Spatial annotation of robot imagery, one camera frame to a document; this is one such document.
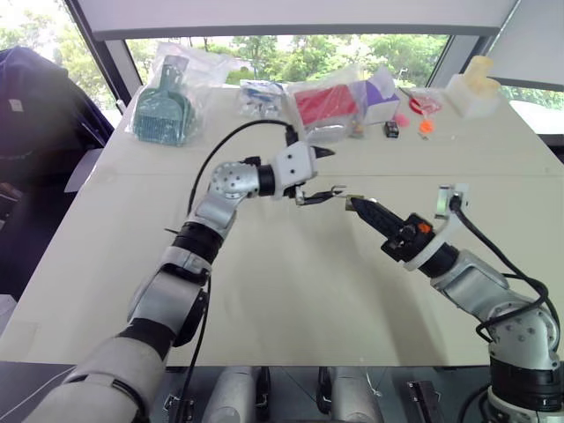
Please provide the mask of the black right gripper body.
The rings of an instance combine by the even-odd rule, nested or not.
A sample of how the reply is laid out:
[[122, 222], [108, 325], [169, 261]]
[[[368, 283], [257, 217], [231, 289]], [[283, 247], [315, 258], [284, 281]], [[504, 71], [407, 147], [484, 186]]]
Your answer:
[[435, 237], [433, 226], [419, 214], [396, 219], [384, 226], [381, 250], [396, 262], [409, 262]]

